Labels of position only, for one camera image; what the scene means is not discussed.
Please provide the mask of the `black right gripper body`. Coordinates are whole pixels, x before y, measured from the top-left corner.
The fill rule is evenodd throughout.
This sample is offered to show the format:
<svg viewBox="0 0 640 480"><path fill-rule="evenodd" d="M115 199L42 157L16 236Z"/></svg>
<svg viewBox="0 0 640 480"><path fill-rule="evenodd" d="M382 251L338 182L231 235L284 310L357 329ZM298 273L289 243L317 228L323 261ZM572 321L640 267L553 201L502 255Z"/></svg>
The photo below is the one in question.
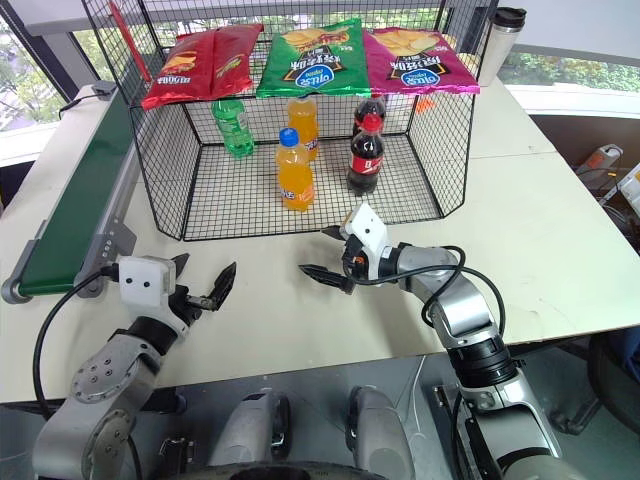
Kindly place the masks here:
<svg viewBox="0 0 640 480"><path fill-rule="evenodd" d="M363 251L363 243L354 235L348 236L342 255L342 286L371 286L369 279L369 260Z"/></svg>

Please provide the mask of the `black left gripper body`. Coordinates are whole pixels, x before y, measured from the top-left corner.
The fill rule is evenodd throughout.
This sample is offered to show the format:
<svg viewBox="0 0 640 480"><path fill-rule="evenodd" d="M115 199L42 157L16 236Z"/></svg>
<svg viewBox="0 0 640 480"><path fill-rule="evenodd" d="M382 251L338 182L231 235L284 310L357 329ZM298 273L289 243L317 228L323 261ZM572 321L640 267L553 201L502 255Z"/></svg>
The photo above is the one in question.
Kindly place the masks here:
<svg viewBox="0 0 640 480"><path fill-rule="evenodd" d="M189 289L186 286L177 284L173 294L169 296L169 308L184 324L191 327L202 315L202 310L198 306L188 303Z"/></svg>

